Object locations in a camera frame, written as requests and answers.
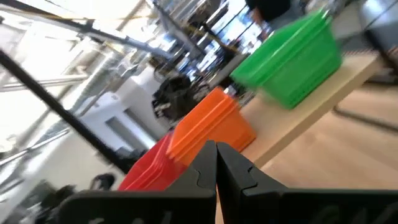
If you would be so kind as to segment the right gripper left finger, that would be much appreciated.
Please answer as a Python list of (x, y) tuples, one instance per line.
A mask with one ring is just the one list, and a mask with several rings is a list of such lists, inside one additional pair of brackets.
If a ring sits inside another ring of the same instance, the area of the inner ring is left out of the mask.
[(168, 192), (216, 192), (217, 146), (207, 141)]

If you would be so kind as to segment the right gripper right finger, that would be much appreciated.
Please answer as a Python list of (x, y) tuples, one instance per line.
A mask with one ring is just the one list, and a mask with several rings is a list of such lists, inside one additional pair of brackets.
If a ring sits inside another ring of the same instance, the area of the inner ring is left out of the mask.
[(279, 223), (280, 193), (287, 187), (226, 143), (217, 144), (217, 187), (225, 223)]

